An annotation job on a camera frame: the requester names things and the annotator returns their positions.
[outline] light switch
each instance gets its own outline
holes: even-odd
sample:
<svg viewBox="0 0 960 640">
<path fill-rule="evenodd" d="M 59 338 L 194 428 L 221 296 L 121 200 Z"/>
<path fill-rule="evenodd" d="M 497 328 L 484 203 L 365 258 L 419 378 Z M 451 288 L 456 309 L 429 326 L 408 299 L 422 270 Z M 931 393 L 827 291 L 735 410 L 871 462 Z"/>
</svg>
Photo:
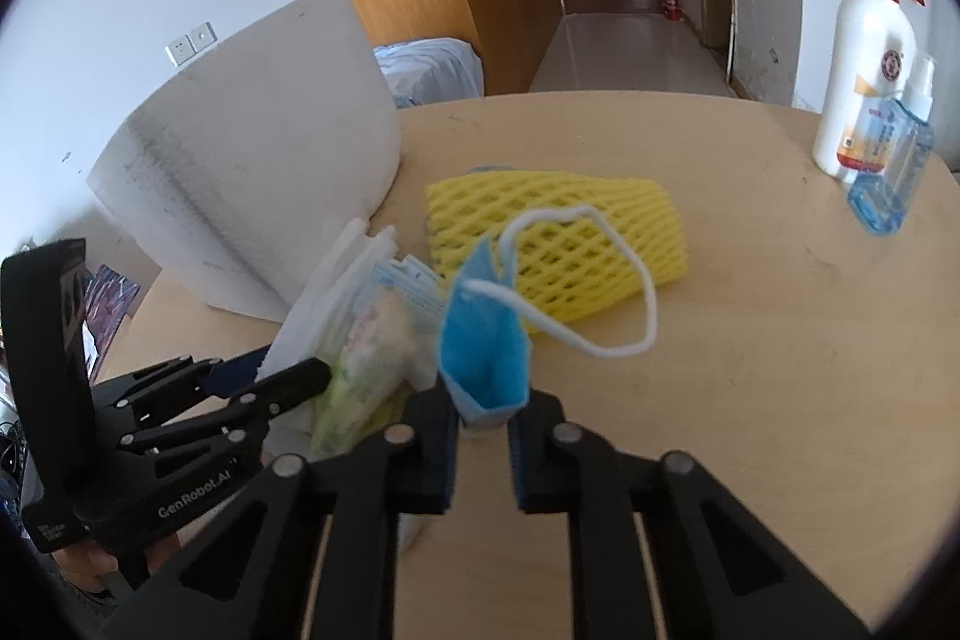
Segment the light switch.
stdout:
<svg viewBox="0 0 960 640">
<path fill-rule="evenodd" d="M 207 49 L 210 44 L 217 41 L 217 36 L 213 32 L 213 28 L 210 28 L 210 23 L 198 25 L 190 31 L 188 36 L 190 37 L 190 44 L 193 44 L 193 49 L 197 52 L 200 52 L 202 49 Z"/>
<path fill-rule="evenodd" d="M 196 54 L 193 44 L 190 44 L 189 37 L 181 36 L 167 44 L 167 55 L 174 62 L 174 66 L 182 66 Z"/>
</svg>

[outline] human hand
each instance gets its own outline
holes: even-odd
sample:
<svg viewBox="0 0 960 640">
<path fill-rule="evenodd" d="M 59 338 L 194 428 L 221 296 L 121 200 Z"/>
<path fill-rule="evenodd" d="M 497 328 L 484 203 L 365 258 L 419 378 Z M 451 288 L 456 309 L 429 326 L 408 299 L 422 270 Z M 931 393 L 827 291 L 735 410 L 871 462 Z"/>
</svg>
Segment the human hand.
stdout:
<svg viewBox="0 0 960 640">
<path fill-rule="evenodd" d="M 179 538 L 175 534 L 155 542 L 144 551 L 147 569 L 154 574 L 163 563 L 179 551 Z M 54 561 L 64 577 L 83 591 L 98 594 L 104 590 L 100 576 L 115 573 L 119 569 L 115 557 L 109 555 L 93 540 L 83 540 L 54 551 Z"/>
</svg>

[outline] mask ear loop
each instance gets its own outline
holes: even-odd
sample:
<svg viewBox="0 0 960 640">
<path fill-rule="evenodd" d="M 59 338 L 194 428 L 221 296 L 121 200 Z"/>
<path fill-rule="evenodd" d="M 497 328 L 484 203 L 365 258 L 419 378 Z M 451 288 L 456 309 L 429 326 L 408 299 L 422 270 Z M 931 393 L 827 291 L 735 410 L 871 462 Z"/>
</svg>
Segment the mask ear loop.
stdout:
<svg viewBox="0 0 960 640">
<path fill-rule="evenodd" d="M 464 280 L 462 283 L 464 290 L 468 290 L 476 295 L 485 296 L 488 299 L 502 304 L 504 307 L 509 307 L 544 333 L 548 333 L 553 336 L 553 338 L 566 342 L 566 344 L 582 350 L 584 353 L 598 357 L 598 359 L 622 359 L 623 357 L 637 356 L 641 353 L 646 353 L 653 347 L 656 341 L 656 286 L 654 285 L 654 279 L 645 263 L 643 263 L 642 258 L 634 252 L 634 249 L 627 244 L 626 239 L 621 237 L 616 228 L 613 228 L 613 226 L 608 223 L 607 219 L 603 217 L 603 214 L 596 207 L 592 207 L 589 204 L 582 204 L 578 207 L 570 207 L 565 210 L 531 210 L 523 215 L 519 215 L 504 229 L 500 237 L 500 261 L 503 268 L 512 269 L 515 267 L 515 258 L 517 258 L 515 243 L 521 231 L 541 221 L 549 220 L 552 221 L 552 223 L 573 223 L 573 221 L 578 218 L 591 218 L 593 222 L 600 227 L 601 231 L 607 235 L 607 238 L 613 242 L 613 244 L 616 244 L 617 249 L 623 253 L 631 265 L 637 270 L 637 273 L 640 274 L 640 280 L 642 280 L 643 283 L 643 300 L 646 303 L 647 309 L 647 333 L 642 341 L 621 347 L 602 347 L 601 345 L 594 344 L 587 338 L 583 338 L 579 333 L 566 327 L 563 323 L 552 319 L 552 317 L 536 309 L 530 302 L 520 296 L 515 290 L 509 289 L 509 287 L 501 286 L 489 280 Z"/>
</svg>

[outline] lotion bottle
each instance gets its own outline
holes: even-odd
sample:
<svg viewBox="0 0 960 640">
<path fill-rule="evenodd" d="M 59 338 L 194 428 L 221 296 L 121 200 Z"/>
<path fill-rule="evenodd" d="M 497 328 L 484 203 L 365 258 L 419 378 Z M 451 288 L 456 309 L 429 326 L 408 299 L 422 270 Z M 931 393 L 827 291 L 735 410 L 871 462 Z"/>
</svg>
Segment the lotion bottle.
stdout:
<svg viewBox="0 0 960 640">
<path fill-rule="evenodd" d="M 873 104 L 901 94 L 917 57 L 917 37 L 899 0 L 843 0 L 837 16 L 823 120 L 813 159 L 853 182 L 867 155 L 857 121 Z"/>
</svg>

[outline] blue face mask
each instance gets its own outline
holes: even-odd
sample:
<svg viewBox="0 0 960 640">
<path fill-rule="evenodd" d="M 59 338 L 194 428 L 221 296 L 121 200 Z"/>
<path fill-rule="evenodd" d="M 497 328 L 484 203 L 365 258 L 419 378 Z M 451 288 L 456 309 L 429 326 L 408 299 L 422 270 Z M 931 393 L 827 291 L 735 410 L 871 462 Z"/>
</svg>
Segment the blue face mask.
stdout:
<svg viewBox="0 0 960 640">
<path fill-rule="evenodd" d="M 573 223 L 592 218 L 623 253 L 643 281 L 647 333 L 642 342 L 605 348 L 546 316 L 517 293 L 517 252 L 520 232 L 541 220 Z M 440 329 L 438 366 L 464 424 L 469 429 L 493 429 L 508 421 L 530 399 L 531 344 L 520 316 L 539 330 L 583 352 L 601 357 L 645 353 L 656 340 L 656 289 L 640 257 L 595 207 L 532 210 L 516 218 L 500 238 L 497 275 L 490 237 L 483 237 L 457 274 Z"/>
</svg>

